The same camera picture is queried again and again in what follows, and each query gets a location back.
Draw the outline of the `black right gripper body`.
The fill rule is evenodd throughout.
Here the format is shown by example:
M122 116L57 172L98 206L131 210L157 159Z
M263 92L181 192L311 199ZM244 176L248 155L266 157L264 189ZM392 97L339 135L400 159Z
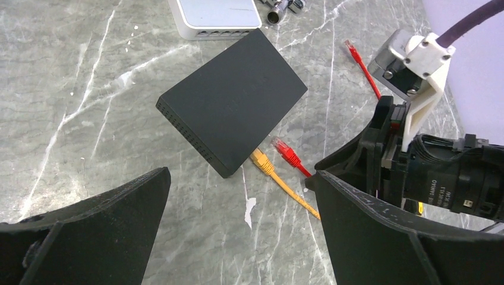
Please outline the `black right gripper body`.
M414 203L404 195L405 163L399 163L406 103L396 104L391 96L377 102L370 122L340 149L318 161L314 168L313 191L319 209L336 206L335 189L324 190L323 175L339 178L359 191L401 209Z

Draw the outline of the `small white switch box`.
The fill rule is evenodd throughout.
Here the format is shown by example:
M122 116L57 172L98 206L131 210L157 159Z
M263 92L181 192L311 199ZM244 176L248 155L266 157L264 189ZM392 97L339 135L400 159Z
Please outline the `small white switch box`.
M235 40L262 26L253 0L169 0L185 40Z

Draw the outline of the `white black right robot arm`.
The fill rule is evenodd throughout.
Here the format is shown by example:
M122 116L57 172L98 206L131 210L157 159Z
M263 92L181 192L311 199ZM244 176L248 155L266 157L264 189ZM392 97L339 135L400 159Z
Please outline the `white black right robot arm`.
M502 223L503 147L474 134L407 142L408 109L381 97L367 126L314 168L412 213L428 204Z

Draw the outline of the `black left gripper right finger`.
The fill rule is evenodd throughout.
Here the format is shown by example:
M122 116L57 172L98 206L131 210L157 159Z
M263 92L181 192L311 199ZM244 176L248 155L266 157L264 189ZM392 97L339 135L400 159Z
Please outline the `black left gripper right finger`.
M314 191L338 284L502 284L503 236L416 216L326 171Z

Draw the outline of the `black network switch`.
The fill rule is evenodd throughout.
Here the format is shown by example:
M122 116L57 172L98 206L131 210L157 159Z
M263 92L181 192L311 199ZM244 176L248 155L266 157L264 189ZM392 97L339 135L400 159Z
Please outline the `black network switch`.
M228 178L307 92L255 29L164 92L157 110Z

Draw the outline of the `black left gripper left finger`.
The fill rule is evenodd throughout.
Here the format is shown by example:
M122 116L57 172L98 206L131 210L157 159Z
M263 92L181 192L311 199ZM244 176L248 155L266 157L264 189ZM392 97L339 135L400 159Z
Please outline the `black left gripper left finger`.
M2 284L141 284L171 185L159 167L54 211L1 223Z

